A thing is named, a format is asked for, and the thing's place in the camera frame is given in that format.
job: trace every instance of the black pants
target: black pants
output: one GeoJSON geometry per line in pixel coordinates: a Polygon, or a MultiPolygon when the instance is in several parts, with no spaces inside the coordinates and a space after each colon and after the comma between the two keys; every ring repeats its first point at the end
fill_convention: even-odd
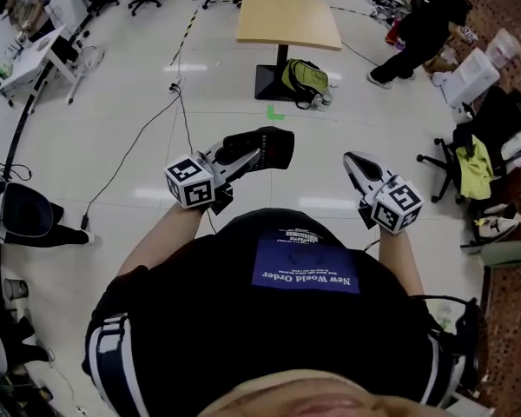
{"type": "Polygon", "coordinates": [[[436,56],[439,50],[420,48],[408,43],[403,51],[390,58],[386,63],[371,71],[371,77],[380,82],[391,82],[396,77],[407,79],[412,76],[413,70],[427,60],[436,56]]]}
{"type": "MultiPolygon", "coordinates": [[[[54,27],[54,24],[49,19],[47,22],[41,27],[41,29],[31,36],[29,40],[34,43],[37,42],[38,39],[40,39],[43,36],[46,36],[48,33],[52,32],[56,28],[54,27]]],[[[54,54],[58,56],[58,58],[63,62],[66,63],[68,60],[71,62],[74,62],[79,57],[79,53],[76,49],[74,49],[69,42],[63,38],[62,36],[59,36],[52,47],[50,48],[54,54]]]]}
{"type": "Polygon", "coordinates": [[[73,228],[58,225],[63,216],[63,208],[53,202],[50,205],[52,206],[54,225],[49,233],[39,238],[28,238],[8,233],[4,242],[6,244],[40,248],[64,246],[66,244],[87,244],[89,237],[82,230],[74,230],[73,228]]]}
{"type": "Polygon", "coordinates": [[[23,340],[31,337],[34,333],[35,330],[25,317],[18,323],[0,330],[8,369],[30,361],[49,360],[47,352],[42,347],[22,343],[23,340]]]}

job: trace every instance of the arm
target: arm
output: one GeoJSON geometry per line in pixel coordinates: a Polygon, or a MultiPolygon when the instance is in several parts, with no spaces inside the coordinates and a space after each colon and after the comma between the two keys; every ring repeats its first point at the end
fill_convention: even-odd
{"type": "Polygon", "coordinates": [[[425,294],[405,231],[392,235],[380,228],[379,261],[396,276],[408,295],[425,294]]]}
{"type": "Polygon", "coordinates": [[[174,204],[129,254],[118,275],[127,274],[138,266],[153,268],[165,262],[195,238],[202,215],[199,208],[184,209],[178,203],[174,204]]]}

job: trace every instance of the black t-shirt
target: black t-shirt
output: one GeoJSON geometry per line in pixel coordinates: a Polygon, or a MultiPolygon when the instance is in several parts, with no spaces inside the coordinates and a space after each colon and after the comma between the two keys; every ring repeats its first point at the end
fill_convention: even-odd
{"type": "Polygon", "coordinates": [[[241,216],[156,268],[114,279],[87,342],[125,312],[151,415],[169,401],[176,415],[196,416],[243,381],[290,369],[420,400],[431,371],[427,309],[370,255],[290,210],[241,216]]]}
{"type": "Polygon", "coordinates": [[[449,22],[465,26],[469,5],[466,0],[428,1],[424,9],[404,19],[400,35],[408,44],[413,40],[415,46],[438,52],[450,36],[449,22]]]}

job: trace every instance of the green backpack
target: green backpack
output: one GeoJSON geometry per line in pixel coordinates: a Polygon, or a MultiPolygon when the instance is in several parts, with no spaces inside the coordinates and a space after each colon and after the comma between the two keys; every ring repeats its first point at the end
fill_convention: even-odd
{"type": "Polygon", "coordinates": [[[328,74],[306,60],[289,59],[281,80],[300,109],[309,109],[317,94],[328,91],[328,74]]]}

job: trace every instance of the yellow cloth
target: yellow cloth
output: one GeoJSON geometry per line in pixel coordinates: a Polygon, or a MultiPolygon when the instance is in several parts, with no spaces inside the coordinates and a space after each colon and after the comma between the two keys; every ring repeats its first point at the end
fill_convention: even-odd
{"type": "Polygon", "coordinates": [[[461,167],[461,195],[471,199],[488,199],[491,196],[490,181],[494,177],[486,146],[472,136],[475,149],[473,157],[467,155],[465,147],[455,150],[461,167]]]}

